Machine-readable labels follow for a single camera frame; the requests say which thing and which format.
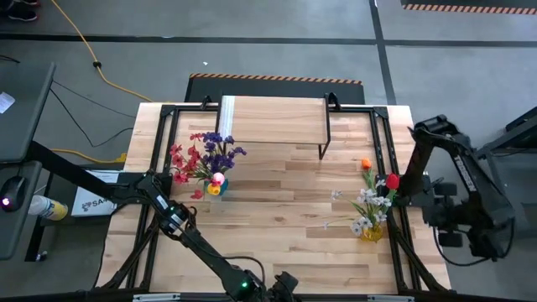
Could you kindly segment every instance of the yellow vase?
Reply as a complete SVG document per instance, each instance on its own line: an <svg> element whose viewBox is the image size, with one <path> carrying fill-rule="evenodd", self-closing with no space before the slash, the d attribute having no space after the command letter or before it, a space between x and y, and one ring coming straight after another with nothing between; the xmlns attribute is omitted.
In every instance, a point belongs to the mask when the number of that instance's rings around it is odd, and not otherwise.
<svg viewBox="0 0 537 302"><path fill-rule="evenodd" d="M382 237L383 228L380 226L380 223L375 223L373 227L363 231L362 235L360 235L360 239L364 242L377 242Z"/></svg>

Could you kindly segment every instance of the vase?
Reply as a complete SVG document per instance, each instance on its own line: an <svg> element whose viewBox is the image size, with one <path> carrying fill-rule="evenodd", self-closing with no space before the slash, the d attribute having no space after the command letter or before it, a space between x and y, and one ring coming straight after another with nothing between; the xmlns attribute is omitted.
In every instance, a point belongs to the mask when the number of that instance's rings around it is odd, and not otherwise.
<svg viewBox="0 0 537 302"><path fill-rule="evenodd" d="M205 193L207 193L207 187L209 187L209 184L210 184L210 183L211 183L211 182L208 181L208 180L205 180L205 181L203 182L203 191L204 191ZM226 179L226 180L224 180L224 183L220 186L220 194L218 194L217 196L222 196L222 195L224 195L224 192L226 192L226 190L227 190L227 186L228 186L228 182L227 182L227 179Z"/></svg>
<svg viewBox="0 0 537 302"><path fill-rule="evenodd" d="M377 242L380 238L383 237L383 228L380 226L380 223L375 223L373 227L364 230L360 239L364 242Z"/></svg>

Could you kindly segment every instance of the bottle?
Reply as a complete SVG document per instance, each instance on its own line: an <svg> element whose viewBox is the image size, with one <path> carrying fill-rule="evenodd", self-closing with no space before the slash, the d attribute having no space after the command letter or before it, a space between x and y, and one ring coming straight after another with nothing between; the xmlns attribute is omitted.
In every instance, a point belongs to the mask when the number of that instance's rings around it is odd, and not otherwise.
<svg viewBox="0 0 537 302"><path fill-rule="evenodd" d="M39 215L53 221L64 219L68 212L68 206L41 195L34 195L32 197L32 203L28 209L28 214L30 215Z"/></svg>

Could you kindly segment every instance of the flower bouquet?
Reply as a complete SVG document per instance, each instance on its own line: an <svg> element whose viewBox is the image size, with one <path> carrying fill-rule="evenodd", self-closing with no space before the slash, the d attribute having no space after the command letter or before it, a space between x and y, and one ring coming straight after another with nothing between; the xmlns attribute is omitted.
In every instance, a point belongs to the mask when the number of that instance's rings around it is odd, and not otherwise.
<svg viewBox="0 0 537 302"><path fill-rule="evenodd" d="M368 188L360 190L356 202L345 199L343 193L338 190L332 191L331 198L350 202L361 216L352 222L351 231L363 241L377 242L383 236L381 223L386 221L386 212L392 206L395 193L399 188L399 177L396 174L390 174L386 180L379 180L375 183L371 168L371 161L362 159L362 175ZM386 196L381 196L378 193L383 187L389 189Z"/></svg>
<svg viewBox="0 0 537 302"><path fill-rule="evenodd" d="M186 160L181 153L181 145L173 145L169 151L172 156L172 169L174 172L174 182L184 184L190 178L196 178L198 181L204 181L204 191L210 195L223 195L227 189L228 181L224 174L233 168L236 155L246 155L246 151L241 147L232 148L226 151L227 144L233 145L235 140L232 136L222 138L218 133L196 133L190 135L193 144L187 149L190 156ZM205 155L201 156L200 151L196 149L196 141L203 141ZM190 198L200 199L204 193L201 190L195 190L194 195Z"/></svg>

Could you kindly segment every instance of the blue vase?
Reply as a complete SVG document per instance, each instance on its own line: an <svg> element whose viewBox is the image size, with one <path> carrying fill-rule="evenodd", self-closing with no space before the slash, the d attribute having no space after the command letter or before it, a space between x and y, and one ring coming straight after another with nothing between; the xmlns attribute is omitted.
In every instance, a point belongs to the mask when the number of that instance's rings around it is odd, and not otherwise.
<svg viewBox="0 0 537 302"><path fill-rule="evenodd" d="M205 180L205 181L203 182L203 191L204 191L204 192L207 192L207 187L209 186L210 183L211 183L211 182L208 181L208 180ZM229 185L229 183L227 182L227 179L224 180L224 183L220 186L220 194L218 194L218 196L222 196L222 195L224 195L224 192L226 192L226 190L227 190L227 186L228 186L228 185Z"/></svg>

